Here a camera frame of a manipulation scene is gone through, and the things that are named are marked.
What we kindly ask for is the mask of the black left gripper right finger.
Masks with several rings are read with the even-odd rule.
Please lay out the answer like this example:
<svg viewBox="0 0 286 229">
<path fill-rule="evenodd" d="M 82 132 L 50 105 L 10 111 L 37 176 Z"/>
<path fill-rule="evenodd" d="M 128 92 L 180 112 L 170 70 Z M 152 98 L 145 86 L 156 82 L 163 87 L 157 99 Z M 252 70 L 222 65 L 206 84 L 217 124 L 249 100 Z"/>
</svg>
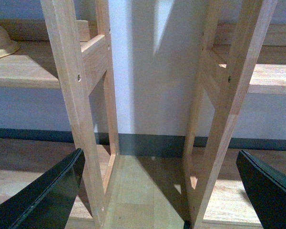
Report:
<svg viewBox="0 0 286 229">
<path fill-rule="evenodd" d="M 263 228 L 286 229 L 286 175 L 244 150 L 236 165 Z"/>
</svg>

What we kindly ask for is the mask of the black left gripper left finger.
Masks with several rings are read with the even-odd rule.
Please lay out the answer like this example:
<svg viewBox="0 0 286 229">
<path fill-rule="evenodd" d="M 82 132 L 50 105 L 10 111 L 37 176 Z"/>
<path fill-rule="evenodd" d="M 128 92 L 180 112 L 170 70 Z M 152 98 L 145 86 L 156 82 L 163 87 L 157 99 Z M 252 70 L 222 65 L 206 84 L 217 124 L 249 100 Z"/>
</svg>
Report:
<svg viewBox="0 0 286 229">
<path fill-rule="evenodd" d="M 84 165 L 84 152 L 78 148 L 0 204 L 0 229 L 65 228 Z"/>
</svg>

